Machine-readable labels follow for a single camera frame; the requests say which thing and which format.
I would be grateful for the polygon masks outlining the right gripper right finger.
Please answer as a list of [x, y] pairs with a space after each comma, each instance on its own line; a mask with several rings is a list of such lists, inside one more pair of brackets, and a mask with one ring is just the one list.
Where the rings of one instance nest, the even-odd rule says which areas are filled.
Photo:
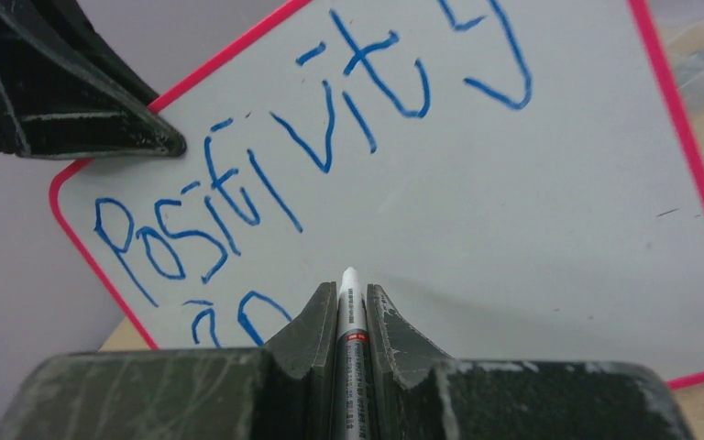
[[690, 439], [649, 368], [607, 361], [458, 359], [366, 294], [382, 439]]

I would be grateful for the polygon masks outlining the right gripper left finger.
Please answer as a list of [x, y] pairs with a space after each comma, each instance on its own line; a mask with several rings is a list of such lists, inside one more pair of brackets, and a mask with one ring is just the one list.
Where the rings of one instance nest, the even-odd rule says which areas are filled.
[[0, 439], [326, 439], [337, 287], [264, 346], [74, 353], [22, 383]]

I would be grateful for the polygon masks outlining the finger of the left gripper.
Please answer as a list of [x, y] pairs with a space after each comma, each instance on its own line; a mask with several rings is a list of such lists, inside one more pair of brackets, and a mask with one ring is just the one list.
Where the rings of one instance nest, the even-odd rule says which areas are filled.
[[75, 0], [32, 0], [41, 17], [77, 53], [149, 105], [159, 95], [106, 43]]
[[77, 53], [31, 1], [0, 0], [0, 154], [180, 157], [183, 135], [150, 104]]

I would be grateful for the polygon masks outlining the white whiteboard marker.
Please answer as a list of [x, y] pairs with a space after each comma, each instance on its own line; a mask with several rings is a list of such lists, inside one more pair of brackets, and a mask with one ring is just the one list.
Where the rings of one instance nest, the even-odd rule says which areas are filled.
[[347, 268], [338, 288], [332, 439], [376, 437], [369, 330], [363, 284]]

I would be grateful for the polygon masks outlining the red framed whiteboard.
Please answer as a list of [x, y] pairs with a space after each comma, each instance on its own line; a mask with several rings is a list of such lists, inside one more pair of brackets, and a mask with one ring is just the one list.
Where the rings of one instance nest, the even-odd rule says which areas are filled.
[[239, 347], [347, 268], [457, 358], [704, 381], [704, 165], [643, 1], [290, 1], [154, 102], [178, 159], [52, 211], [153, 347]]

